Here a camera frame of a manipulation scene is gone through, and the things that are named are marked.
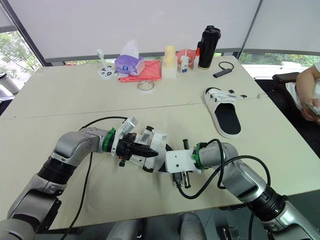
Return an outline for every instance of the window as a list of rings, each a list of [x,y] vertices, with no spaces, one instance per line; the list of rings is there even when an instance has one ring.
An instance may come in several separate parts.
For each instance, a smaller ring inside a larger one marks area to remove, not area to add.
[[[215,53],[214,57],[219,57],[221,56],[221,53]],[[152,60],[161,60],[163,59],[163,56],[146,56],[143,58],[146,61],[152,61]],[[112,65],[115,63],[115,58],[113,59],[106,59],[105,62],[107,65]],[[82,65],[82,64],[100,64],[101,60],[100,59],[95,59],[95,60],[78,60],[78,61],[66,61],[66,65]]]
[[[41,63],[18,31],[0,33],[0,71],[21,89]],[[12,94],[0,85],[5,95]]]
[[[239,62],[253,78],[271,79],[275,74],[302,72],[320,62],[320,56],[243,52]]]
[[[284,65],[283,62],[291,62],[300,64],[301,67],[311,67],[313,64],[320,62],[320,56],[279,53],[252,54],[243,52],[240,55],[239,62],[246,65]]]

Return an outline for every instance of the person's hand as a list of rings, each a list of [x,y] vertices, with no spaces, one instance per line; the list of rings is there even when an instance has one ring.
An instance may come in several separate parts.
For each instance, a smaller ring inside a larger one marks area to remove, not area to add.
[[[311,106],[320,108],[320,99],[319,98],[313,98],[306,101],[306,103],[309,103]],[[305,104],[302,104],[301,109],[302,116],[307,121],[316,122],[318,125],[320,125],[320,118],[317,117]]]

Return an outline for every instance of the purple tissue box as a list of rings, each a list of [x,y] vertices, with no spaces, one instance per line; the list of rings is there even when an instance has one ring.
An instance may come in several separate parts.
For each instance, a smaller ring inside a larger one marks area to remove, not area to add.
[[[139,76],[140,73],[145,69],[145,61],[143,57],[139,59],[129,56],[129,55],[120,55],[114,61],[115,69],[118,73]]]

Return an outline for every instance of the phone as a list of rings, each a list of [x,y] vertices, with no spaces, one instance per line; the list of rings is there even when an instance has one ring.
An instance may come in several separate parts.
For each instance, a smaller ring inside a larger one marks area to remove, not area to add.
[[[304,103],[311,112],[313,112],[316,116],[320,116],[320,108],[311,106],[309,103]]]

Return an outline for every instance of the small white bottle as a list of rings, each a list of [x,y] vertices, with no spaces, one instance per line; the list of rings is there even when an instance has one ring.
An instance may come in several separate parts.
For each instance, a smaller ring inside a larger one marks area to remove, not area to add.
[[[193,71],[198,71],[198,65],[199,65],[199,57],[200,57],[200,48],[199,46],[196,48],[195,56],[194,56],[194,61],[193,61]]]
[[[184,74],[188,70],[188,63],[189,63],[189,57],[187,56],[187,49],[184,52],[184,55],[181,56],[181,67],[180,67],[180,73]]]
[[[164,57],[161,68],[162,79],[177,79],[178,57],[174,46],[164,48]]]

